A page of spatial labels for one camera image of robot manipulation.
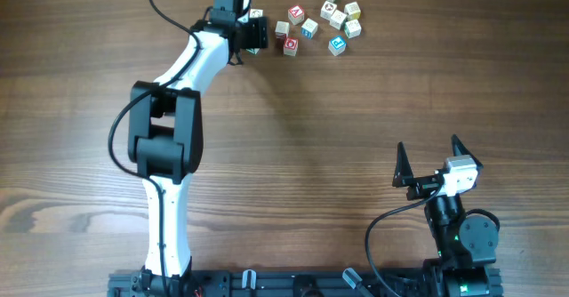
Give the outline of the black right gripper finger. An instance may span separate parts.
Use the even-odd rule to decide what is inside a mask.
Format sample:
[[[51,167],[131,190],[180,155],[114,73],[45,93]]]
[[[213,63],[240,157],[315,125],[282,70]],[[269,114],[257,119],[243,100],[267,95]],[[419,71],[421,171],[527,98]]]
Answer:
[[[392,186],[403,188],[412,185],[414,182],[413,170],[410,166],[405,145],[402,141],[397,144],[397,162],[394,171]]]
[[[470,156],[475,162],[478,170],[484,168],[483,164],[464,146],[464,144],[461,142],[460,138],[456,134],[452,136],[451,143],[452,143],[453,155],[455,157]]]

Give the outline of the wooden block red side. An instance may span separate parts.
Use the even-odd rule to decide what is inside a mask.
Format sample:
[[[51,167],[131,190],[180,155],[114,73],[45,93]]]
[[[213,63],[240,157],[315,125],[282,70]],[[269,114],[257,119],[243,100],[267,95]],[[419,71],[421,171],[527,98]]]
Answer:
[[[289,36],[289,32],[290,32],[289,22],[279,20],[276,23],[275,33],[277,38],[286,39]]]

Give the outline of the blue H wooden block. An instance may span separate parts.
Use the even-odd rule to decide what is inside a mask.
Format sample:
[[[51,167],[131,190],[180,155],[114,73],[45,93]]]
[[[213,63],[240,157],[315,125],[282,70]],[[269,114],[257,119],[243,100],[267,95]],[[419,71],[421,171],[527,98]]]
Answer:
[[[307,18],[301,26],[301,33],[308,39],[312,39],[318,30],[318,23]]]

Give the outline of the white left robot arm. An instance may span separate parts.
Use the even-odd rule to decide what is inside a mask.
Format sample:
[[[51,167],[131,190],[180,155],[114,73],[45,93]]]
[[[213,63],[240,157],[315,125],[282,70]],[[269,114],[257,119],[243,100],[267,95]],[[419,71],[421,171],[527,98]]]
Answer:
[[[131,91],[128,156],[148,199],[149,246],[139,292],[190,296],[188,187],[204,148],[201,97],[240,49],[268,46],[265,17],[234,26],[200,20],[173,65]]]

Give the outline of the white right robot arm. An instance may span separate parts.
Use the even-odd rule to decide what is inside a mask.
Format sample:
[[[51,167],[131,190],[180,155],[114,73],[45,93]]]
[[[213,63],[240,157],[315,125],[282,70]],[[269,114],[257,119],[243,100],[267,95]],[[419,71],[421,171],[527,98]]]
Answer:
[[[483,209],[465,210],[461,195],[477,185],[481,162],[452,137],[453,155],[432,175],[416,177],[403,143],[397,144],[393,186],[407,189],[407,199],[424,199],[424,213],[438,257],[423,262],[428,296],[502,296],[496,262],[500,222]]]

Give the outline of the wooden block number 2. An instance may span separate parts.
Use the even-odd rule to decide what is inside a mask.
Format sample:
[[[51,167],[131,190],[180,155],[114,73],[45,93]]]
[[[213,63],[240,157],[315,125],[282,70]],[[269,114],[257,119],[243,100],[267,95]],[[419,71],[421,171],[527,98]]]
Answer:
[[[249,11],[249,17],[250,17],[251,19],[260,18],[260,17],[262,17],[262,16],[263,16],[263,10],[262,10],[262,9],[254,9],[254,8],[252,8],[252,9]]]

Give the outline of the red O letter block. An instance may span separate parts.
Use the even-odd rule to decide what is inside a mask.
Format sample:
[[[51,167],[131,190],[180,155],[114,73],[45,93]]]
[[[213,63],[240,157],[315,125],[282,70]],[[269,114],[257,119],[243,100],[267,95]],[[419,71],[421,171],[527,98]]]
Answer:
[[[299,40],[292,37],[287,37],[284,41],[283,53],[288,56],[295,56],[299,48]]]

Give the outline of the red A letter block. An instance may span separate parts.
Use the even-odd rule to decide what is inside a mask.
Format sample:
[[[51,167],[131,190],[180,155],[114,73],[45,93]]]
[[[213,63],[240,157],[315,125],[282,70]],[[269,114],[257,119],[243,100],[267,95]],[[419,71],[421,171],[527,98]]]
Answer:
[[[288,9],[288,18],[289,21],[293,24],[293,25],[298,25],[301,22],[304,21],[305,19],[305,12],[304,9],[299,6],[299,5],[295,5],[291,8]]]

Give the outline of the wooden block ladybug picture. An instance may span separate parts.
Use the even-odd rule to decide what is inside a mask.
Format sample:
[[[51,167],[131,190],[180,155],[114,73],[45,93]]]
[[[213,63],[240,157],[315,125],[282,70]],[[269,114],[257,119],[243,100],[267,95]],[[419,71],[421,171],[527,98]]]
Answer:
[[[320,17],[325,20],[329,20],[333,16],[336,10],[337,10],[337,4],[325,1],[320,10]]]

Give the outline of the light blue P block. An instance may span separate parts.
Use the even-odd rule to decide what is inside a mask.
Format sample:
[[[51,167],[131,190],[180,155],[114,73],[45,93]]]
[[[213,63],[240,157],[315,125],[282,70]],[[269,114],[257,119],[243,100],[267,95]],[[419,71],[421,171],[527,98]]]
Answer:
[[[342,36],[336,36],[329,41],[328,49],[333,56],[338,56],[346,49],[347,43]]]

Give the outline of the wooden block green side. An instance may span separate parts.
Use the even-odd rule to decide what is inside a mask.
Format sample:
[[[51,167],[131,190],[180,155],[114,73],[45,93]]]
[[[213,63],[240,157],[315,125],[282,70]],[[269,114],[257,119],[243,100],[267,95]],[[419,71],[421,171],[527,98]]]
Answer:
[[[329,19],[329,24],[338,30],[341,30],[344,26],[348,15],[340,10],[336,10],[333,12],[332,16]]]

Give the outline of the wooden block number 8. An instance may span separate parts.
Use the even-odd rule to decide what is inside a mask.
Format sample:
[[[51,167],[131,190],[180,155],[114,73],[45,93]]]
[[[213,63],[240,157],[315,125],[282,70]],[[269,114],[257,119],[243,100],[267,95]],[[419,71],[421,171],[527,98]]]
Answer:
[[[344,31],[348,38],[361,35],[362,27],[358,20],[349,20],[345,23]]]

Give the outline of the yellow-sided wooden block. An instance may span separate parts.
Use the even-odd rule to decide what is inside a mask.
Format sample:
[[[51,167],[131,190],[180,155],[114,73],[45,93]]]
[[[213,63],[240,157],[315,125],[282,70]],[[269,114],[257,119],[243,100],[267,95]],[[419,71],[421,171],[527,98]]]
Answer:
[[[361,16],[361,9],[357,2],[345,4],[344,13],[347,15],[348,20],[358,20]]]

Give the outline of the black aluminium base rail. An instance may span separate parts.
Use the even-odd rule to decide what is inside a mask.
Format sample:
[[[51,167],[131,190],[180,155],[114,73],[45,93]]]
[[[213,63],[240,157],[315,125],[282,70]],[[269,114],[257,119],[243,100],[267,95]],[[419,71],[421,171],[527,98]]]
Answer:
[[[171,296],[488,296],[504,294],[497,269],[447,270],[385,269],[381,281],[372,272],[256,272],[194,270],[185,277],[161,277],[140,270],[114,274],[108,280],[108,297]]]

